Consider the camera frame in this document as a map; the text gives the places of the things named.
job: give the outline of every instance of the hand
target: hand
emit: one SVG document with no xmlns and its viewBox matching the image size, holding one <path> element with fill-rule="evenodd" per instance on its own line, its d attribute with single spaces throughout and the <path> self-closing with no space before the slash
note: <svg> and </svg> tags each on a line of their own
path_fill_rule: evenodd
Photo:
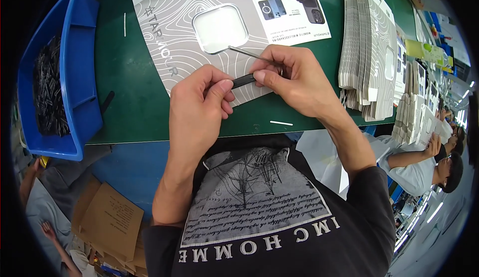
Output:
<svg viewBox="0 0 479 277">
<path fill-rule="evenodd" d="M 168 162 L 195 170 L 218 138 L 221 119 L 233 113 L 232 80 L 214 66 L 204 65 L 171 89 Z"/>
<path fill-rule="evenodd" d="M 456 135 L 453 135 L 449 138 L 449 140 L 447 140 L 447 142 L 451 144 L 454 148 L 456 144 L 458 143 L 458 137 Z"/>
<path fill-rule="evenodd" d="M 432 158 L 436 156 L 441 149 L 441 137 L 439 135 L 436 135 L 433 132 L 433 135 L 431 136 L 431 139 L 429 140 L 429 144 L 427 145 L 427 148 L 424 150 L 424 156 L 428 158 Z"/>
<path fill-rule="evenodd" d="M 56 233 L 53 231 L 52 227 L 50 226 L 49 222 L 43 222 L 40 224 L 40 227 L 42 228 L 43 234 L 51 240 L 52 242 L 57 239 Z"/>
<path fill-rule="evenodd" d="M 334 118 L 344 107 L 334 92 L 311 50 L 302 47 L 269 45 L 261 56 L 286 66 L 291 80 L 278 75 L 278 69 L 260 59 L 250 68 L 256 85 L 271 88 L 296 111 L 305 116 L 325 119 Z"/>
</svg>

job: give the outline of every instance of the graphic print t-shirt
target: graphic print t-shirt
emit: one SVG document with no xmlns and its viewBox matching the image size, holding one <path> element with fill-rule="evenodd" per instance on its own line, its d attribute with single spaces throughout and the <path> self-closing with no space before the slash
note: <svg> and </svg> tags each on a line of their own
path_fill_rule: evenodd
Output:
<svg viewBox="0 0 479 277">
<path fill-rule="evenodd" d="M 143 231 L 148 276 L 384 276 L 394 249 L 385 172 L 360 172 L 344 201 L 293 148 L 223 152 L 185 228 Z"/>
</svg>

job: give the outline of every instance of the green table surface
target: green table surface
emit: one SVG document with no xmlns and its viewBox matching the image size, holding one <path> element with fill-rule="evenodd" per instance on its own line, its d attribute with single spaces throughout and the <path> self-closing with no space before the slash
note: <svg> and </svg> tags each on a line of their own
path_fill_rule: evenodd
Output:
<svg viewBox="0 0 479 277">
<path fill-rule="evenodd" d="M 110 91 L 115 97 L 103 114 L 104 125 L 89 144 L 128 143 L 168 140 L 169 96 L 161 83 L 143 39 L 131 0 L 98 0 L 95 34 L 95 77 L 98 99 L 103 102 Z M 343 46 L 344 0 L 320 0 L 332 37 L 298 46 L 312 50 L 339 96 L 338 70 Z M 405 34 L 416 31 L 409 0 L 386 0 L 396 23 Z M 123 14 L 126 13 L 126 37 Z M 359 111 L 348 109 L 358 126 L 394 122 L 365 122 Z M 270 123 L 270 120 L 293 126 Z M 244 136 L 317 130 L 324 128 L 289 107 L 280 96 L 267 94 L 234 108 L 221 124 L 220 136 Z"/>
</svg>

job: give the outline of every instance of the brown cardboard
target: brown cardboard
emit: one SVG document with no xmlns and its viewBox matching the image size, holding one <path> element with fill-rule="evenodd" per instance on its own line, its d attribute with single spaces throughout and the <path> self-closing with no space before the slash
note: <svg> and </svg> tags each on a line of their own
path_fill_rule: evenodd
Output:
<svg viewBox="0 0 479 277">
<path fill-rule="evenodd" d="M 71 231 L 75 234 L 79 239 L 88 243 L 89 240 L 83 234 L 80 233 L 80 223 L 83 219 L 83 216 L 87 212 L 88 206 L 93 200 L 96 192 L 100 188 L 102 184 L 96 179 L 93 175 L 90 177 L 90 181 L 87 184 L 87 187 L 81 193 L 78 202 L 75 204 L 73 208 L 73 217 L 71 218 Z"/>
<path fill-rule="evenodd" d="M 143 240 L 141 238 L 141 231 L 146 227 L 148 227 L 148 223 L 141 222 L 140 230 L 138 232 L 138 238 L 136 239 L 135 256 L 131 262 L 126 263 L 126 265 L 132 270 L 134 270 L 135 272 L 138 271 L 137 267 L 140 267 L 140 268 L 147 267 L 147 263 L 145 260 L 145 250 L 143 247 Z"/>
<path fill-rule="evenodd" d="M 132 261 L 143 210 L 103 183 L 80 223 L 80 234 L 118 261 Z"/>
<path fill-rule="evenodd" d="M 105 256 L 103 256 L 102 260 L 103 260 L 104 263 L 107 263 L 107 264 L 111 265 L 112 267 L 115 267 L 119 270 L 122 269 L 121 263 L 116 258 L 109 255 L 108 253 L 105 253 Z"/>
<path fill-rule="evenodd" d="M 138 268 L 136 270 L 135 276 L 138 276 L 138 277 L 148 276 L 147 269 L 146 268 Z"/>
</svg>

